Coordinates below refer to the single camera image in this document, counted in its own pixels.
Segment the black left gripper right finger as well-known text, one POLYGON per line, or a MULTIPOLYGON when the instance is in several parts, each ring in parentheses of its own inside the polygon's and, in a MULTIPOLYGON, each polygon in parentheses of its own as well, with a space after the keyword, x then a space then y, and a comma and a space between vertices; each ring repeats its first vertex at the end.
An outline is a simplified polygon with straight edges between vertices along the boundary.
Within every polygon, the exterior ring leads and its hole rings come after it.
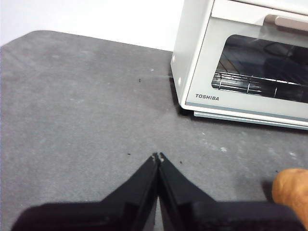
POLYGON ((292 209, 269 202, 218 202, 157 155, 158 195, 167 231, 301 231, 292 209))

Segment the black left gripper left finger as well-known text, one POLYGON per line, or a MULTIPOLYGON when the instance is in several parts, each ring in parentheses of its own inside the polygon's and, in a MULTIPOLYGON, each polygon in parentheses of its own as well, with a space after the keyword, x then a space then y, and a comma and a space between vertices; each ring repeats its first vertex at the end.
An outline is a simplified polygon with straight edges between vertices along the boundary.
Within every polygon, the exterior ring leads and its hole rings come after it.
POLYGON ((13 231, 143 231, 154 227, 157 154, 98 202, 51 203, 21 213, 13 231))

